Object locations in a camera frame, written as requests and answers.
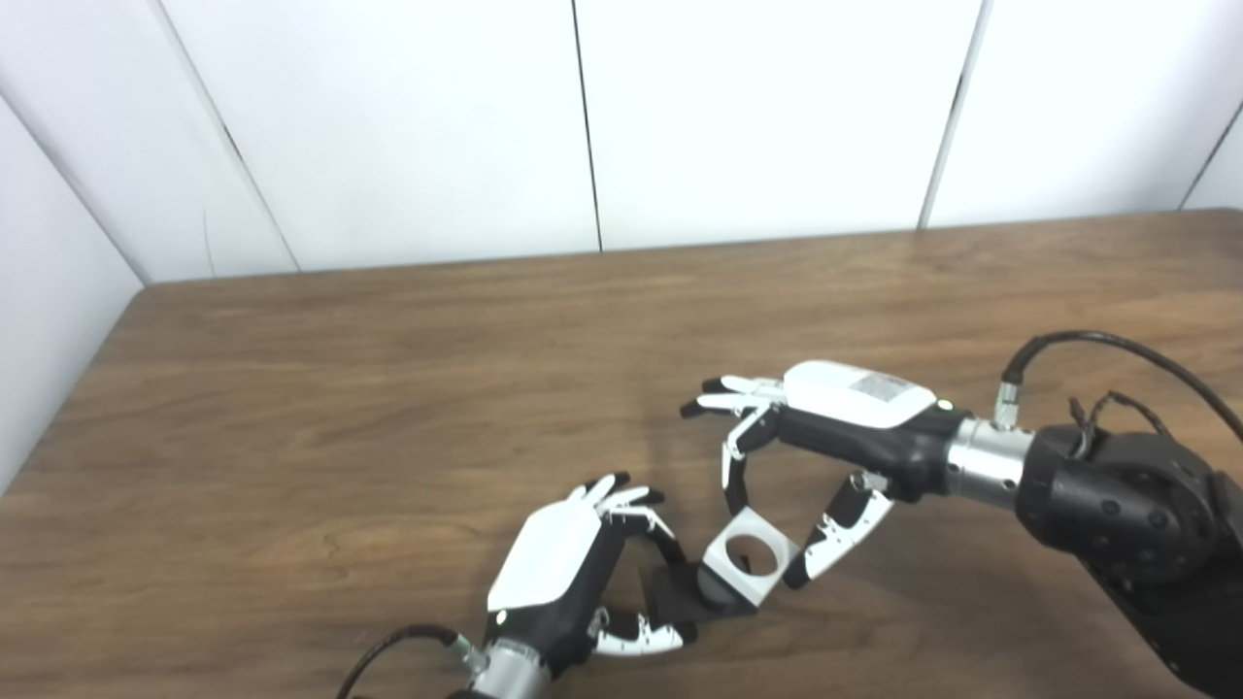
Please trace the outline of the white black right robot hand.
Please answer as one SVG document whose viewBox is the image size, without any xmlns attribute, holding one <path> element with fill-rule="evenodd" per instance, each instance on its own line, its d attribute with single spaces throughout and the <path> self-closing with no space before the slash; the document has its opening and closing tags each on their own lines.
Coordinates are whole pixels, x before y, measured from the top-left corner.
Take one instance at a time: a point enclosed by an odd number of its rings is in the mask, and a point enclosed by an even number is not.
<svg viewBox="0 0 1243 699">
<path fill-rule="evenodd" d="M 856 469 L 783 573 L 783 583 L 798 590 L 860 544 L 892 502 L 948 493 L 948 451 L 967 412 L 943 408 L 926 386 L 888 373 L 804 361 L 781 378 L 711 378 L 680 415 L 736 417 L 721 444 L 730 514 L 750 505 L 745 474 L 751 451 L 772 442 Z"/>
</svg>

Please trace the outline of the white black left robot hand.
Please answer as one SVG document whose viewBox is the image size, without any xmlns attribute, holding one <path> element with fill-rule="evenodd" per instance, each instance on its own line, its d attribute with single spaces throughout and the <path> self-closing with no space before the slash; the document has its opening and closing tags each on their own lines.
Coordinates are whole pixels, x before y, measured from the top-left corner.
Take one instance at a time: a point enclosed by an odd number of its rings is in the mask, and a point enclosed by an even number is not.
<svg viewBox="0 0 1243 699">
<path fill-rule="evenodd" d="M 643 537 L 671 565 L 687 562 L 656 505 L 658 488 L 626 471 L 579 483 L 525 517 L 486 597 L 486 646 L 521 646 L 551 680 L 590 655 L 648 655 L 694 646 L 692 622 L 658 624 L 609 608 L 604 593 L 626 544 Z"/>
</svg>

